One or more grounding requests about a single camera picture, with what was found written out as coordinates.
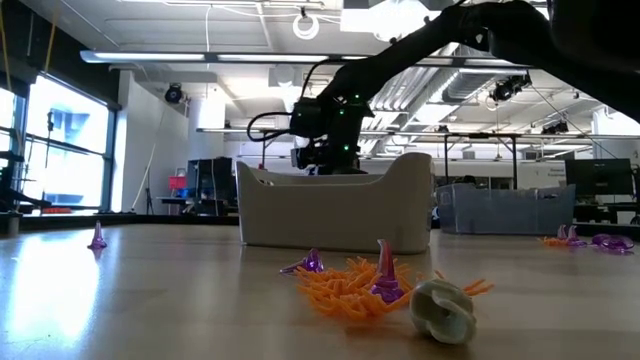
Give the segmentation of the black ceiling spotlight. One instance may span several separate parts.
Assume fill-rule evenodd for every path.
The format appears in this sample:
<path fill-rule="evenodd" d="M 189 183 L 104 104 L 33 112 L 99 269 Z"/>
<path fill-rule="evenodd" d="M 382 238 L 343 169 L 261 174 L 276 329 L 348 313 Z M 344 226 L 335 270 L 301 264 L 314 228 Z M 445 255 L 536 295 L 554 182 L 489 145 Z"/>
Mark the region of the black ceiling spotlight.
<path fill-rule="evenodd" d="M 528 74 L 509 76 L 496 83 L 489 97 L 496 103 L 508 101 L 531 84 L 531 77 Z"/>

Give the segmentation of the cluttered background desk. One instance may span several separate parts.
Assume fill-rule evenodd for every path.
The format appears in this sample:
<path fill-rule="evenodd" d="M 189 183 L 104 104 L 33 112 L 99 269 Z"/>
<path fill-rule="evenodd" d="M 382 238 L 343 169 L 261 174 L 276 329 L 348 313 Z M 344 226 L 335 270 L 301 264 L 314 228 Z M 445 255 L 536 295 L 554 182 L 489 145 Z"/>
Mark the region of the cluttered background desk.
<path fill-rule="evenodd" d="M 170 215 L 178 216 L 237 216 L 238 208 L 225 200 L 158 197 L 158 200 L 168 206 Z"/>

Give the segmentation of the white plastic bin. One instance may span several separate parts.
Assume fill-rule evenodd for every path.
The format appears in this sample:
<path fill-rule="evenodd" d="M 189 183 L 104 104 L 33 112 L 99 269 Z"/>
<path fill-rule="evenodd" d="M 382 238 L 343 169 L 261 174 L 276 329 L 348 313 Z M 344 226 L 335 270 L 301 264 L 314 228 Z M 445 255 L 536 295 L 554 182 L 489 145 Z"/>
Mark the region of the white plastic bin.
<path fill-rule="evenodd" d="M 432 157 L 407 153 L 383 174 L 300 176 L 235 164 L 247 245 L 419 254 L 429 243 Z"/>

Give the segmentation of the black monitor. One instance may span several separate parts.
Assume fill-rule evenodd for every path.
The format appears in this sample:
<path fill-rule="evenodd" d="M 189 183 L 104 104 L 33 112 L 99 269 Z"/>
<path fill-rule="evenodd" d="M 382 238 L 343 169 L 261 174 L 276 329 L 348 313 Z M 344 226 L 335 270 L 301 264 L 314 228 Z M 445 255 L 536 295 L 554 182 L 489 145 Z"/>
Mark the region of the black monitor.
<path fill-rule="evenodd" d="M 189 160 L 187 165 L 187 190 L 191 198 L 212 198 L 230 201 L 233 195 L 232 159 Z"/>
<path fill-rule="evenodd" d="M 632 195 L 634 190 L 629 159 L 566 160 L 565 176 L 578 196 Z"/>

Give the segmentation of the black light stand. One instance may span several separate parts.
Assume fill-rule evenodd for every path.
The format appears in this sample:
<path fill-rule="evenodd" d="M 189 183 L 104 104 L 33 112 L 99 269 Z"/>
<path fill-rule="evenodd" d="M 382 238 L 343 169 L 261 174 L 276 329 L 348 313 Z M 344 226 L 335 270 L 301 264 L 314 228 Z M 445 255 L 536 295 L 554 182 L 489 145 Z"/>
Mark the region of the black light stand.
<path fill-rule="evenodd" d="M 47 177 L 48 177 L 48 165 L 49 165 L 49 152 L 51 147 L 51 134 L 54 129 L 54 121 L 53 121 L 53 109 L 50 109 L 47 113 L 47 138 L 46 138 L 46 148 L 45 148 L 45 162 L 44 162 L 44 172 L 42 178 L 42 191 L 41 191 L 41 200 L 43 202 L 48 202 L 46 200 L 46 187 L 47 187 Z"/>

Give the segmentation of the black metal frame stand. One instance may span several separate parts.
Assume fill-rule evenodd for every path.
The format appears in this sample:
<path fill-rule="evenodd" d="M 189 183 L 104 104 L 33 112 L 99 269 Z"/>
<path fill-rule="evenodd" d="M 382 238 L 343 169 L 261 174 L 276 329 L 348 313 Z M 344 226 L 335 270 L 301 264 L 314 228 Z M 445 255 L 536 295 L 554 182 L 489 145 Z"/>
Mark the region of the black metal frame stand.
<path fill-rule="evenodd" d="M 289 135 L 287 130 L 277 130 L 277 129 L 257 129 L 257 130 L 247 130 L 246 128 L 222 128 L 222 129 L 213 129 L 213 128 L 197 128 L 196 131 L 198 133 L 220 133 L 220 134 L 229 134 L 229 133 L 242 133 L 242 134 L 252 134 L 252 133 L 261 133 L 267 138 L 270 134 L 273 134 L 274 137 L 277 135 Z M 512 153 L 512 185 L 513 189 L 518 187 L 518 173 L 517 173 L 517 139 L 523 138 L 523 134 L 517 133 L 488 133 L 488 132 L 471 132 L 471 133 L 460 133 L 460 132 L 406 132 L 406 131 L 389 131 L 389 130 L 364 130 L 359 132 L 359 137 L 392 137 L 392 136 L 405 136 L 405 137 L 430 137 L 430 138 L 442 138 L 443 142 L 446 146 L 445 148 L 445 177 L 449 179 L 449 158 L 448 158 L 448 148 L 449 145 L 448 139 L 450 137 L 456 138 L 468 138 L 470 140 L 486 140 L 486 139 L 509 139 L 510 144 L 506 145 L 505 148 Z"/>

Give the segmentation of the white leaning pole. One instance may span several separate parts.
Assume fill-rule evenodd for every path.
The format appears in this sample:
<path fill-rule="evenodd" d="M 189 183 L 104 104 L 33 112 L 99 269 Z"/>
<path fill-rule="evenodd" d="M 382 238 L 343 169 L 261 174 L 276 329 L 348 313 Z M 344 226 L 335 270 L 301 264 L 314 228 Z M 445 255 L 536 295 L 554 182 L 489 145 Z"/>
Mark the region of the white leaning pole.
<path fill-rule="evenodd" d="M 155 149 L 156 149 L 156 143 L 154 143 L 152 148 L 151 148 L 150 155 L 149 155 L 148 160 L 146 161 L 146 165 L 144 167 L 144 172 L 142 173 L 142 177 L 140 178 L 140 181 L 139 181 L 139 184 L 138 184 L 138 188 L 137 188 L 137 191 L 136 191 L 136 196 L 134 197 L 134 200 L 131 203 L 130 211 L 132 211 L 132 212 L 136 212 L 136 205 L 137 205 L 137 203 L 138 203 L 138 201 L 140 199 L 143 187 L 145 186 L 145 183 L 148 180 L 150 167 L 151 167 L 151 164 L 153 162 L 154 155 L 155 155 Z"/>

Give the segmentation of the translucent grey plastic bin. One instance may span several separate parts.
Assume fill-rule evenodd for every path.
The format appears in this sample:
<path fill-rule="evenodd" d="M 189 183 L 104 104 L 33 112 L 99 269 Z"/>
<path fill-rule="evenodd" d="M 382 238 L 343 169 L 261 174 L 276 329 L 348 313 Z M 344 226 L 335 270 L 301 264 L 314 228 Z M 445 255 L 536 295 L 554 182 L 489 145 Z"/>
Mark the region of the translucent grey plastic bin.
<path fill-rule="evenodd" d="M 491 190 L 458 183 L 439 187 L 436 202 L 447 233 L 554 235 L 573 224 L 575 187 Z"/>

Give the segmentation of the silver ventilation duct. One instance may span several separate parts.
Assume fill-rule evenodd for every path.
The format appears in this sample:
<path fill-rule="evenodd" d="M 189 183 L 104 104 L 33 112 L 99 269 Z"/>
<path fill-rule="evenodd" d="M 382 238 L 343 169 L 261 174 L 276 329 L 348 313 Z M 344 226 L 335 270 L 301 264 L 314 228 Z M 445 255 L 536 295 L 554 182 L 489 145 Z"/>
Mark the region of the silver ventilation duct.
<path fill-rule="evenodd" d="M 528 74 L 526 66 L 497 59 L 466 45 L 459 45 L 449 55 L 442 56 L 445 62 L 433 69 L 428 85 L 435 90 L 435 100 L 445 104 L 464 103 L 492 81 Z"/>

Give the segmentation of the large window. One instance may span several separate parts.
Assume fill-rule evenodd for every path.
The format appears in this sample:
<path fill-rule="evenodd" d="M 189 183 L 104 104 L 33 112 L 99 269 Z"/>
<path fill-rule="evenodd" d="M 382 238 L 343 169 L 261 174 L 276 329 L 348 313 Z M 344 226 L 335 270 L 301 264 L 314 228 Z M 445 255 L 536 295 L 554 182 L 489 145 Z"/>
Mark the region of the large window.
<path fill-rule="evenodd" d="M 0 151 L 24 157 L 13 188 L 41 200 L 47 113 L 53 109 L 46 200 L 54 208 L 100 209 L 112 175 L 115 113 L 106 104 L 47 76 L 0 84 Z"/>

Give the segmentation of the long ceiling light bar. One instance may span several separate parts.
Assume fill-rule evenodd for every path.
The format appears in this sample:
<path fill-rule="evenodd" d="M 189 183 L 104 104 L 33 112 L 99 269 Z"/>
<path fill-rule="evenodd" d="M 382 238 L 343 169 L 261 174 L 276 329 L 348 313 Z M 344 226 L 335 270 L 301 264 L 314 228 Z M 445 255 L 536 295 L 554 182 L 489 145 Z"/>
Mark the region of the long ceiling light bar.
<path fill-rule="evenodd" d="M 214 52 L 107 52 L 83 50 L 81 59 L 91 64 L 291 64 L 313 65 L 324 60 L 344 64 L 365 59 L 362 55 L 284 54 L 284 53 L 214 53 Z M 515 64 L 492 57 L 429 56 L 416 67 L 446 67 L 469 69 L 526 69 L 530 65 Z"/>

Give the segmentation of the black equipment rack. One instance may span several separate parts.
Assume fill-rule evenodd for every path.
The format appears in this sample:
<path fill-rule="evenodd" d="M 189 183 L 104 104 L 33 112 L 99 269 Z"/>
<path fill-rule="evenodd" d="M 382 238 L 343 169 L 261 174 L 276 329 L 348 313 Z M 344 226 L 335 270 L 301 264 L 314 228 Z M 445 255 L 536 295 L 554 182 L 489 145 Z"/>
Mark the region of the black equipment rack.
<path fill-rule="evenodd" d="M 0 167 L 0 237 L 11 237 L 18 233 L 23 217 L 19 212 L 20 202 L 30 203 L 40 209 L 48 208 L 52 203 L 29 197 L 13 188 L 15 167 L 24 161 L 23 156 L 12 151 L 0 151 L 0 160 L 7 161 L 4 167 Z"/>

